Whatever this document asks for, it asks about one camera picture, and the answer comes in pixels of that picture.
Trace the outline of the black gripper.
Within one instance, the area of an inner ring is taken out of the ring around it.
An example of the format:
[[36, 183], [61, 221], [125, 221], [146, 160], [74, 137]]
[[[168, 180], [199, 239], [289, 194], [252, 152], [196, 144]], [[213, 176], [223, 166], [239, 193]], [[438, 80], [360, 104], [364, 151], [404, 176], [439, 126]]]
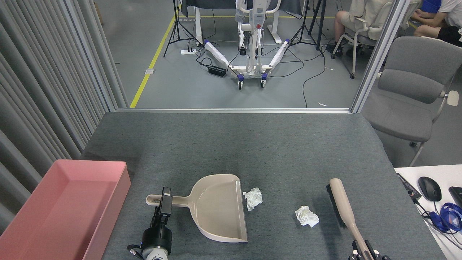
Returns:
[[369, 240], [365, 240], [365, 245], [367, 246], [368, 252], [371, 255], [370, 257], [362, 254], [358, 242], [354, 240], [352, 243], [353, 252], [348, 257], [348, 260], [391, 260], [391, 258], [389, 258], [387, 255], [382, 256], [376, 250], [374, 250]]
[[171, 216], [172, 196], [171, 189], [163, 187], [161, 203], [155, 206], [154, 215], [151, 220], [151, 227], [146, 229], [141, 240], [142, 254], [149, 254], [154, 248], [161, 247], [171, 253], [172, 231], [165, 227]]

